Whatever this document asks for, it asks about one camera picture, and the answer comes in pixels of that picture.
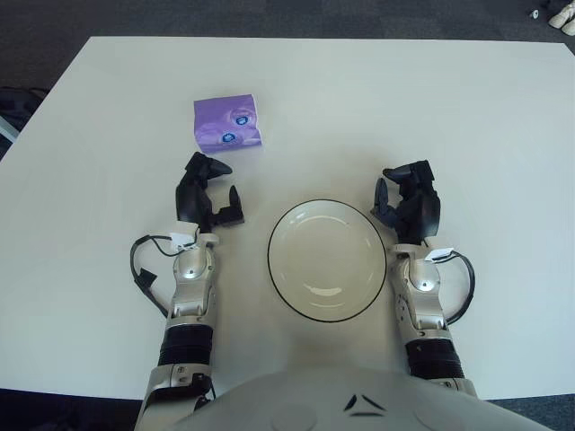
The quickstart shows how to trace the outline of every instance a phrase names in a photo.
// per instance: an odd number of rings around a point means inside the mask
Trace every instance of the white table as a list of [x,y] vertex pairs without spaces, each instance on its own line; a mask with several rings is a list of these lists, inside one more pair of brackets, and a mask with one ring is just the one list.
[[[143,396],[164,319],[129,247],[173,226],[192,102],[251,92],[264,146],[220,154],[234,174],[208,189],[219,207],[235,184],[246,219],[216,230],[218,391],[299,364],[405,370],[388,280],[357,318],[308,321],[266,249],[294,204],[367,214],[382,168],[422,159],[440,234],[477,273],[452,328],[466,375],[487,399],[575,391],[574,76],[566,47],[540,43],[90,39],[0,163],[0,386]],[[153,246],[140,261],[167,303],[172,262]]]

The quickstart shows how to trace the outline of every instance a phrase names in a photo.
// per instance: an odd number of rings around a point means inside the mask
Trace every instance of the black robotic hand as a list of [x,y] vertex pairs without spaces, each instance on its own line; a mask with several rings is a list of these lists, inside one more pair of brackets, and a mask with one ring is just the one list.
[[441,202],[433,189],[435,179],[427,160],[384,169],[384,176],[399,184],[403,200],[397,208],[387,205],[387,185],[380,178],[371,213],[388,227],[395,229],[399,243],[420,245],[424,238],[438,233]]
[[186,173],[176,188],[176,212],[178,220],[199,225],[203,233],[211,232],[213,226],[243,223],[240,197],[235,186],[230,188],[230,206],[212,213],[212,201],[206,194],[208,180],[232,173],[232,168],[202,153],[195,153],[186,165]]

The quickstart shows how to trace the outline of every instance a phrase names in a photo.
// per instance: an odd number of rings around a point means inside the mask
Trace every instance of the black cable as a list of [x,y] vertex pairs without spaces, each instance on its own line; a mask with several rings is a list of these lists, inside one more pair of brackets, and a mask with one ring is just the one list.
[[446,258],[434,259],[433,261],[435,263],[446,263],[455,258],[461,259],[467,267],[467,272],[469,273],[469,292],[467,293],[467,297],[465,298],[465,301],[459,310],[457,310],[452,316],[446,318],[448,325],[455,323],[464,316],[465,312],[469,308],[469,305],[471,304],[471,301],[473,300],[473,294],[475,293],[475,271],[473,270],[471,261],[466,256],[458,253],[457,251],[452,251]]
[[148,240],[150,240],[150,236],[146,235],[134,241],[129,251],[129,268],[132,271],[132,277],[134,278],[134,283],[136,283],[136,285],[140,288],[142,293],[158,308],[158,310],[160,310],[160,312],[164,315],[164,317],[168,317],[168,311],[165,309],[163,305],[161,305],[158,302],[157,299],[155,299],[154,295],[152,294],[152,291],[150,290],[152,282],[154,282],[155,280],[155,276],[153,276],[148,271],[146,271],[145,273],[143,269],[140,271],[140,274],[138,274],[136,272],[136,268],[134,267],[134,256],[136,255],[137,248],[144,242],[147,242]]
[[[199,228],[197,228],[196,232],[194,233],[194,241],[189,242],[187,244],[184,244],[183,245],[184,247],[190,247],[191,245],[196,243],[196,241],[198,240],[198,230],[199,230]],[[164,317],[168,317],[168,311],[165,309],[165,307],[163,305],[161,305],[158,302],[157,299],[155,299],[155,296],[154,296],[154,294],[152,294],[152,291],[151,291],[152,283],[154,283],[156,276],[154,274],[152,274],[150,271],[147,271],[143,268],[140,269],[140,273],[138,274],[136,272],[136,268],[134,267],[134,256],[136,255],[137,248],[140,245],[142,245],[143,243],[148,242],[148,241],[152,241],[154,243],[155,247],[164,256],[167,256],[168,258],[173,258],[175,256],[178,256],[179,254],[182,254],[186,250],[185,249],[180,250],[177,253],[167,253],[162,249],[162,247],[160,247],[160,244],[158,243],[157,240],[171,241],[172,238],[169,236],[165,236],[165,235],[145,235],[142,238],[136,240],[132,244],[132,248],[129,251],[129,268],[132,271],[132,277],[134,278],[134,283],[136,283],[136,285],[140,288],[142,293],[158,308],[158,310],[160,310],[160,312],[164,315]]]
[[177,253],[166,253],[165,251],[162,250],[162,247],[160,247],[160,244],[158,244],[157,240],[167,240],[167,241],[171,241],[172,238],[170,238],[169,236],[163,236],[163,235],[148,235],[150,237],[150,240],[152,240],[152,242],[155,244],[155,247],[166,257],[168,258],[173,258],[175,256],[178,256],[179,254],[181,254],[183,252],[183,250],[178,251]]

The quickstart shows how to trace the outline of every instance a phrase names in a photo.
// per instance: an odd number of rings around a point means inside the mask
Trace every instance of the robotic arm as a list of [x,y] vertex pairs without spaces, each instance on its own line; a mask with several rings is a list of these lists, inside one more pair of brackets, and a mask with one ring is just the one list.
[[226,164],[195,153],[176,189],[179,222],[178,232],[172,234],[172,247],[178,251],[173,263],[176,288],[166,317],[158,365],[150,374],[137,429],[159,429],[180,416],[168,409],[168,415],[152,413],[145,418],[148,409],[157,413],[160,406],[160,411],[165,412],[166,402],[177,400],[184,406],[183,417],[208,404],[206,395],[210,390],[215,398],[210,355],[217,307],[213,247],[219,239],[211,230],[216,225],[242,223],[243,211],[232,186],[230,206],[213,214],[206,188],[208,180],[229,173],[232,169]]

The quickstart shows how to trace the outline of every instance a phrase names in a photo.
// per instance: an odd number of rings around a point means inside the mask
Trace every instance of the black bag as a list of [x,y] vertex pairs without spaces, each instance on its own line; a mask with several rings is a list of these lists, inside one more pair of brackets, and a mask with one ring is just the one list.
[[[42,88],[0,87],[0,117],[21,131],[47,94],[48,90]],[[11,144],[0,136],[0,160]]]

